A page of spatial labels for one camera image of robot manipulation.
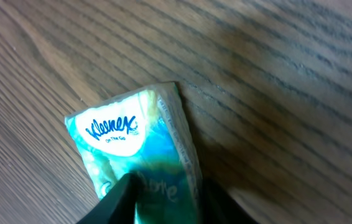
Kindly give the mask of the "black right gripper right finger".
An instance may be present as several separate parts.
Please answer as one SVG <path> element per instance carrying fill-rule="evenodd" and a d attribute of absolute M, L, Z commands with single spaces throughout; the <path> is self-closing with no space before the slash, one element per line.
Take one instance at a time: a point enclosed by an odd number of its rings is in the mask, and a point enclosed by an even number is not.
<path fill-rule="evenodd" d="M 213 179 L 205 178 L 201 188 L 203 223 L 258 224 L 224 188 Z"/>

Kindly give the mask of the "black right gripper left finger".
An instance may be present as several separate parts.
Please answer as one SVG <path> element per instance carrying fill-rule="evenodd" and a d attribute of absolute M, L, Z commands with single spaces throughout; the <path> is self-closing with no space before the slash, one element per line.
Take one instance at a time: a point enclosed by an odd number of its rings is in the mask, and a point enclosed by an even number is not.
<path fill-rule="evenodd" d="M 134 224 L 141 190 L 142 182 L 138 176 L 125 174 L 77 224 Z"/>

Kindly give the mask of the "small teal tissue pack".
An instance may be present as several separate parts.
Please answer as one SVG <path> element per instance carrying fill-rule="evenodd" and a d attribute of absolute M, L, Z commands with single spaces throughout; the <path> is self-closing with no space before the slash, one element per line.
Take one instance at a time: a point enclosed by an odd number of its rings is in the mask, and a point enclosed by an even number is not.
<path fill-rule="evenodd" d="M 99 199 L 141 181 L 133 223 L 201 223 L 202 174 L 173 82 L 144 86 L 65 117 Z"/>

